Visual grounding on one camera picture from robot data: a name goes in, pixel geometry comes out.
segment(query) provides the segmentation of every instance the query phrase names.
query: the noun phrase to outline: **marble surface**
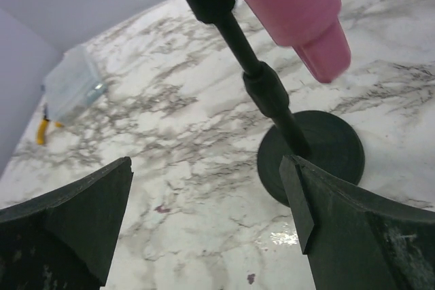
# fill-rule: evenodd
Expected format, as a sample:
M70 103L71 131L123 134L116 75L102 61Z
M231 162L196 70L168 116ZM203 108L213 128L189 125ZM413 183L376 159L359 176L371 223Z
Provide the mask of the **marble surface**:
M435 0L343 0L349 71L318 84L242 4L236 15L291 109L333 112L366 150L361 186L435 211ZM271 123L244 91L213 27L170 0L87 44L109 92L35 144L40 108L0 180L0 207L121 156L135 176L109 290L314 289L290 210L262 188L256 150Z

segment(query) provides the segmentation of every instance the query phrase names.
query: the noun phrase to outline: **clear plastic container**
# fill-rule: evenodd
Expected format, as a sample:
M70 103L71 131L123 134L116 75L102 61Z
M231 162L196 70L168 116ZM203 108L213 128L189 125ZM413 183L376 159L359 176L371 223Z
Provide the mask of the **clear plastic container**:
M92 57L83 46L69 50L45 77L48 119L66 126L107 89Z

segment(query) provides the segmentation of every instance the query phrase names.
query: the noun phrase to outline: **round black base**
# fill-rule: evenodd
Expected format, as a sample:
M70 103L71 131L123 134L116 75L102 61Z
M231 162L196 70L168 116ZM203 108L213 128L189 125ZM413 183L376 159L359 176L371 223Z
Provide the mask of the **round black base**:
M331 175L357 185L364 171L365 157L353 128L341 118L323 111L302 111L294 117L311 148L311 155L305 159ZM258 149L258 174L267 192L289 206L279 175L279 166L286 154L292 154L292 151L273 126Z

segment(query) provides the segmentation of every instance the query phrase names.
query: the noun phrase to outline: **yellow object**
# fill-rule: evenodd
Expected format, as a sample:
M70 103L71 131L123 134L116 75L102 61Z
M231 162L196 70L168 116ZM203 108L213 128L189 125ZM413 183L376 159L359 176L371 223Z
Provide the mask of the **yellow object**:
M46 130L49 123L50 121L44 118L39 124L38 133L36 134L37 144L44 145L46 143Z

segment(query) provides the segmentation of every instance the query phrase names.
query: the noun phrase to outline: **pink object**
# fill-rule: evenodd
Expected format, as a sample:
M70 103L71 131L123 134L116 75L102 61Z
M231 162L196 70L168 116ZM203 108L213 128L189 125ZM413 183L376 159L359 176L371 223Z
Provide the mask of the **pink object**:
M321 83L349 67L351 52L338 21L341 0L246 0L278 46L293 47Z

